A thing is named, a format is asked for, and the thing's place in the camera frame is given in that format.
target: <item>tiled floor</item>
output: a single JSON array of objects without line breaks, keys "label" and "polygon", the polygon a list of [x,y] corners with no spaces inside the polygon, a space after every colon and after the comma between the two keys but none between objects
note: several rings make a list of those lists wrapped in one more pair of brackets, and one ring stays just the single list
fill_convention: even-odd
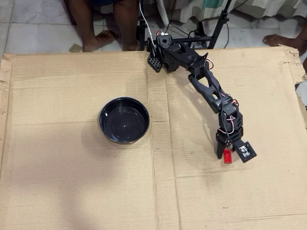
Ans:
[{"label": "tiled floor", "polygon": [[[96,33],[110,29],[119,33],[112,15],[95,15]],[[286,20],[282,16],[254,19],[240,12],[229,14],[228,47],[265,46],[265,35],[279,34],[295,37],[301,31],[306,20],[295,17]],[[204,20],[205,33],[211,35],[217,19]],[[148,17],[151,31],[165,31],[159,17]],[[196,29],[196,22],[189,20],[182,24],[174,22],[181,30],[188,33]],[[173,26],[168,31],[174,38],[186,37],[186,34]],[[216,48],[223,48],[227,43],[227,27],[224,26],[218,38]],[[46,53],[68,52],[74,44],[82,45],[76,31],[71,25],[62,0],[1,0],[0,1],[0,56],[3,52]],[[99,51],[121,50],[120,39],[101,48]]]}]

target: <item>red object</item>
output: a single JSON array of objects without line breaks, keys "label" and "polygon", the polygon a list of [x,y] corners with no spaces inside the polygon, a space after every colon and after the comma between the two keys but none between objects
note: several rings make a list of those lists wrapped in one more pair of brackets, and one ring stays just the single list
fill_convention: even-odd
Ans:
[{"label": "red object", "polygon": [[225,164],[231,164],[232,159],[231,159],[231,152],[229,149],[224,149],[223,150],[223,158],[224,158],[224,163]]}]

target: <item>person's leg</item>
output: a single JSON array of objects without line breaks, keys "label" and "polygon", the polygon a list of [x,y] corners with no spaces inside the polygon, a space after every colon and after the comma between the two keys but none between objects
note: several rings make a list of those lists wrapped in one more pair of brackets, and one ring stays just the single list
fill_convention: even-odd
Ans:
[{"label": "person's leg", "polygon": [[136,27],[138,23],[138,1],[116,1],[113,5],[113,14],[121,33],[123,51],[137,50]]},{"label": "person's leg", "polygon": [[304,26],[302,32],[296,38],[287,38],[273,34],[265,36],[263,42],[269,46],[277,46],[278,44],[282,44],[296,48],[301,55],[307,50],[307,25]]},{"label": "person's leg", "polygon": [[83,52],[93,52],[116,39],[109,30],[95,36],[90,0],[70,0],[70,8],[81,34]]},{"label": "person's leg", "polygon": [[305,69],[305,72],[307,73],[307,58],[305,59],[305,61],[303,62],[303,67]]}]

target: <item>bare foot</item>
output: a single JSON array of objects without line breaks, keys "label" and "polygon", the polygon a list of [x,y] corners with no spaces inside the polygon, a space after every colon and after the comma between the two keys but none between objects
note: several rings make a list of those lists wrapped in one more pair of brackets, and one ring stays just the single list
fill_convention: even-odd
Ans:
[{"label": "bare foot", "polygon": [[113,31],[104,30],[100,34],[98,34],[95,39],[88,41],[83,44],[82,50],[83,52],[94,52],[95,50],[103,47],[118,38],[118,35]]},{"label": "bare foot", "polygon": [[305,53],[307,50],[306,41],[300,38],[294,39],[294,38],[282,37],[277,34],[265,36],[263,39],[263,43],[269,46],[278,46],[278,44],[281,44],[284,46],[290,46],[295,49],[298,49],[300,55]]},{"label": "bare foot", "polygon": [[136,41],[133,45],[125,45],[123,44],[123,51],[138,51],[138,42]]}]

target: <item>black robotic arm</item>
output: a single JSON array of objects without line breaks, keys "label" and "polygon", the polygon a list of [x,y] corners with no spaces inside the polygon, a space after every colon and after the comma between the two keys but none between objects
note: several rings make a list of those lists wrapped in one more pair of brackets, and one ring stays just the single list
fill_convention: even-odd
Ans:
[{"label": "black robotic arm", "polygon": [[[247,162],[256,156],[254,149],[248,142],[241,140],[243,136],[243,116],[239,111],[238,102],[221,88],[218,80],[209,70],[207,55],[200,56],[184,43],[173,44],[171,35],[156,37],[156,47],[148,40],[147,51],[150,52],[148,63],[159,72],[161,66],[168,72],[175,71],[179,66],[184,67],[189,74],[189,81],[200,93],[212,110],[219,114],[219,126],[216,132],[217,157],[223,156],[226,147],[232,145],[240,159]],[[206,78],[208,87],[199,82]]]}]

